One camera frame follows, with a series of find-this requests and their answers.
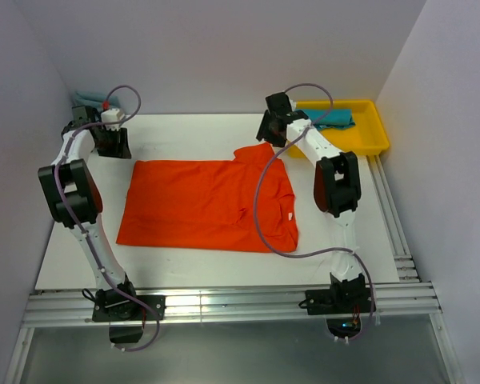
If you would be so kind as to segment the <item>teal rolled t shirt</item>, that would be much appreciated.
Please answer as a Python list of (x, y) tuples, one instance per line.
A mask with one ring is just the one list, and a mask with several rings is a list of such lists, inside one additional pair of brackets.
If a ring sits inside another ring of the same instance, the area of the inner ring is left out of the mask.
[(334, 109), (326, 114), (325, 110), (302, 109), (318, 130), (347, 130), (355, 126), (350, 109)]

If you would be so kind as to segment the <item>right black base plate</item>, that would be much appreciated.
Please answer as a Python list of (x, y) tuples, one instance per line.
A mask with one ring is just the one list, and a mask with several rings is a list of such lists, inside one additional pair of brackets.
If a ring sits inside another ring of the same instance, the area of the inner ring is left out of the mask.
[(298, 304), (308, 315), (353, 314), (359, 310), (362, 314), (376, 311), (376, 305), (370, 296), (370, 290), (344, 292), (337, 287), (306, 290), (305, 298)]

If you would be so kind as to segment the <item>aluminium front rail frame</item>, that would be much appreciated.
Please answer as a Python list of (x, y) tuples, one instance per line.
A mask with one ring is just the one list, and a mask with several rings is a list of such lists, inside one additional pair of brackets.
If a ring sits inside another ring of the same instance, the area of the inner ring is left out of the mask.
[[(165, 297), (164, 322), (252, 322), (298, 320), (306, 312), (298, 308), (307, 286), (147, 289), (143, 294)], [(463, 383), (460, 368), (430, 282), (377, 284), (377, 309), (381, 316), (425, 314), (429, 316), (448, 381)], [(76, 290), (39, 291), (28, 301), (13, 355), (6, 372), (7, 383), (21, 379), (30, 342), (37, 328), (92, 326), (91, 304)]]

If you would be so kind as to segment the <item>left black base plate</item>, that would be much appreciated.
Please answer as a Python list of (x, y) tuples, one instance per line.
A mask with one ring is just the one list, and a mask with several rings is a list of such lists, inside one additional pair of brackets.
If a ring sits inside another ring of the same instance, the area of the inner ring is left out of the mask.
[(166, 297), (163, 295), (141, 295), (138, 299), (147, 304), (155, 314), (134, 302), (124, 301), (109, 309), (94, 309), (92, 322), (130, 322), (163, 320)]

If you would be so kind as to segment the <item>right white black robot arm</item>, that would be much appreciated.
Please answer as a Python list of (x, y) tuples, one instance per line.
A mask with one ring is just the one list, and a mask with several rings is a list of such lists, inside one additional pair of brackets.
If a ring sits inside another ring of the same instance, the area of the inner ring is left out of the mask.
[(328, 141), (307, 114), (294, 108), (284, 92), (266, 97), (266, 110), (256, 138), (278, 148), (263, 174), (289, 148), (300, 149), (314, 167), (314, 203), (338, 228), (340, 239), (336, 246), (307, 253), (308, 257), (331, 256), (330, 286), (306, 296), (309, 314), (374, 311), (373, 282), (356, 252), (354, 220), (362, 196), (356, 154), (340, 150)]

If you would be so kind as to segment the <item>aluminium right side rail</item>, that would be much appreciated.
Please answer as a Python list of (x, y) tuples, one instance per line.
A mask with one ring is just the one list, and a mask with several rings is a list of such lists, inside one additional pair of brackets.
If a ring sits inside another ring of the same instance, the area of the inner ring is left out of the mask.
[(367, 158), (400, 282), (421, 282), (379, 156)]

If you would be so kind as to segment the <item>orange t shirt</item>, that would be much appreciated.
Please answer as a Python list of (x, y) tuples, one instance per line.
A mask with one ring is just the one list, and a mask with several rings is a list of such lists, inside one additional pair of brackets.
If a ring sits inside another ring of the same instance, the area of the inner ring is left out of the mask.
[(285, 253), (298, 248), (295, 195), (268, 143), (231, 160), (137, 161), (117, 244)]

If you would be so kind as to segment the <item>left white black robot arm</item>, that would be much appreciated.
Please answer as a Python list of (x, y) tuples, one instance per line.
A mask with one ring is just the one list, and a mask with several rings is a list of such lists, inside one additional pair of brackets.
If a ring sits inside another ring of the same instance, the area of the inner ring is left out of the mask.
[(73, 120), (62, 130), (62, 147), (49, 166), (38, 170), (52, 218), (77, 239), (94, 274), (96, 292), (82, 291), (94, 304), (94, 316), (109, 321), (131, 320), (141, 312), (140, 300), (118, 263), (102, 224), (103, 202), (87, 161), (92, 152), (130, 159), (122, 109), (104, 104), (72, 108)]

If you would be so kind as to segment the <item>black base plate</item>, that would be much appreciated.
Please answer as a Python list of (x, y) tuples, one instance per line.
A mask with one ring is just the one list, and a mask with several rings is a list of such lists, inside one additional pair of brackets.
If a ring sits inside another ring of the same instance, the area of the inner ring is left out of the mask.
[(305, 298), (298, 304), (308, 315), (353, 314), (359, 310), (362, 314), (376, 311), (376, 305), (370, 296), (370, 290), (344, 292), (337, 287), (306, 290)]
[(163, 295), (141, 295), (138, 299), (147, 304), (155, 314), (134, 302), (124, 301), (109, 309), (94, 309), (92, 322), (130, 322), (163, 320), (166, 297)]

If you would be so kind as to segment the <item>grey-blue crumpled t shirt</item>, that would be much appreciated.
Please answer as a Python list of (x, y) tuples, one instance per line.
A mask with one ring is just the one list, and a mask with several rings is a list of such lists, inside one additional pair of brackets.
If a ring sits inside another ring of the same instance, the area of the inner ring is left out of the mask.
[(106, 100), (106, 94), (99, 92), (88, 92), (76, 90), (72, 95), (72, 102), (75, 106), (91, 106), (99, 109)]

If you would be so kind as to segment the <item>yellow plastic tray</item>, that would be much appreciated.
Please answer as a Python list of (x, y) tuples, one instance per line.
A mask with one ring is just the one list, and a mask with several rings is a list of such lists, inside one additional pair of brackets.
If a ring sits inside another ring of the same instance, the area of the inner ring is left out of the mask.
[(333, 145), (357, 156), (378, 156), (390, 148), (375, 104), (370, 100), (335, 100), (334, 108), (350, 109), (355, 125), (345, 130), (325, 128), (321, 134)]

